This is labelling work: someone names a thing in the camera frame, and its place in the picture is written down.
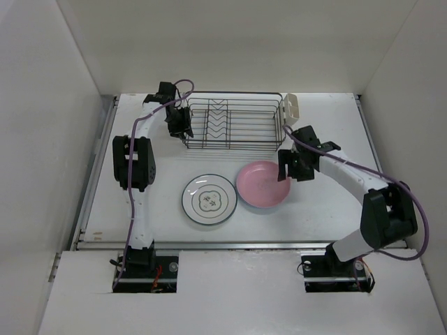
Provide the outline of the white plate grey flower outline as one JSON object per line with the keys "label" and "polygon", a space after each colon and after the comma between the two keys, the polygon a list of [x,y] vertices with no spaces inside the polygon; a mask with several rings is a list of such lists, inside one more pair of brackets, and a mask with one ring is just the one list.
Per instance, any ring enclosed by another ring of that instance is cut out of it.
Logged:
{"label": "white plate grey flower outline", "polygon": [[202,226],[225,223],[237,209],[234,185],[220,174],[202,174],[184,187],[182,208],[186,216]]}

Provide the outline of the pink plate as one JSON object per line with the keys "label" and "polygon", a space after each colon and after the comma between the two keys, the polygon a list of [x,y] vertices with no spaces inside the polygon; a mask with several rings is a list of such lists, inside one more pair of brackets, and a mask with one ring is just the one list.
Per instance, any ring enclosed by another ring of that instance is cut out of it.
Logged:
{"label": "pink plate", "polygon": [[279,166],[272,161],[254,161],[245,165],[236,178],[239,196],[256,208],[272,208],[281,204],[291,189],[291,180],[278,181]]}

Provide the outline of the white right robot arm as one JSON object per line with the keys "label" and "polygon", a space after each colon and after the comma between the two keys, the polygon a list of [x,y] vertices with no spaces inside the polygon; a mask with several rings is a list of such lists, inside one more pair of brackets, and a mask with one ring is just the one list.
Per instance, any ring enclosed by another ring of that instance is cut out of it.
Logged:
{"label": "white right robot arm", "polygon": [[414,211],[421,205],[406,185],[351,162],[334,142],[320,142],[311,126],[295,131],[285,126],[284,131],[293,146],[279,150],[277,163],[250,163],[240,170],[234,184],[217,174],[192,179],[181,197],[186,216],[200,225],[218,225],[233,215],[239,199],[269,209],[285,200],[291,180],[311,181],[319,172],[362,206],[360,227],[326,248],[323,266],[328,273],[341,274],[349,262],[416,234]]}

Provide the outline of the metal table edge rail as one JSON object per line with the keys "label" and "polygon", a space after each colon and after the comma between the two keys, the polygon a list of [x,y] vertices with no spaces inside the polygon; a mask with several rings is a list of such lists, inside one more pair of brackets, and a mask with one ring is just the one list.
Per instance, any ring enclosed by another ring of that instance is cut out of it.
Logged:
{"label": "metal table edge rail", "polygon": [[[79,241],[74,251],[121,250],[123,241]],[[159,241],[155,248],[159,250],[222,251],[222,250],[317,250],[325,249],[328,242],[180,242]]]}

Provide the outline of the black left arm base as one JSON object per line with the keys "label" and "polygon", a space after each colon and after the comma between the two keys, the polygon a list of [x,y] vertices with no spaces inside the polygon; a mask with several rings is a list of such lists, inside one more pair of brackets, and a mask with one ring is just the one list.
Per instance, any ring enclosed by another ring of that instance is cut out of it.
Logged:
{"label": "black left arm base", "polygon": [[141,250],[127,248],[125,255],[110,260],[115,268],[112,280],[114,293],[177,292],[179,255],[157,251],[155,248]]}

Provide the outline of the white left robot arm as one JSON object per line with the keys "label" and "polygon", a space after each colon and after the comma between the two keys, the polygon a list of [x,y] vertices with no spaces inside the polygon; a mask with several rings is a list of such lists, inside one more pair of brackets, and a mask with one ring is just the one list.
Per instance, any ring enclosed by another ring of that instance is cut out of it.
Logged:
{"label": "white left robot arm", "polygon": [[126,248],[143,250],[154,242],[149,224],[148,188],[154,183],[156,163],[150,135],[165,124],[168,134],[179,140],[193,135],[187,98],[193,93],[191,80],[160,82],[155,94],[147,94],[142,112],[133,122],[128,135],[112,140],[113,174],[126,192],[130,209],[130,224]]}

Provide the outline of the white cutlery holder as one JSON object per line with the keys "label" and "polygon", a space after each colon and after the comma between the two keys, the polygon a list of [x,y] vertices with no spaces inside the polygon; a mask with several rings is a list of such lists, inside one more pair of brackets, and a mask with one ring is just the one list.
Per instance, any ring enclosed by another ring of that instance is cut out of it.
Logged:
{"label": "white cutlery holder", "polygon": [[282,107],[285,123],[292,127],[300,119],[298,97],[295,94],[287,93],[283,97]]}

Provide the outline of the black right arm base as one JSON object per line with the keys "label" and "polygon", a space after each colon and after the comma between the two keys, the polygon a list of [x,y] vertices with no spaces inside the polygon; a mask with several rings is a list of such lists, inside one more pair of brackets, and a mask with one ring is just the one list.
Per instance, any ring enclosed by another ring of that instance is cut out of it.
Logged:
{"label": "black right arm base", "polygon": [[297,272],[303,276],[306,293],[371,293],[376,285],[362,257],[340,262],[333,251],[301,253]]}

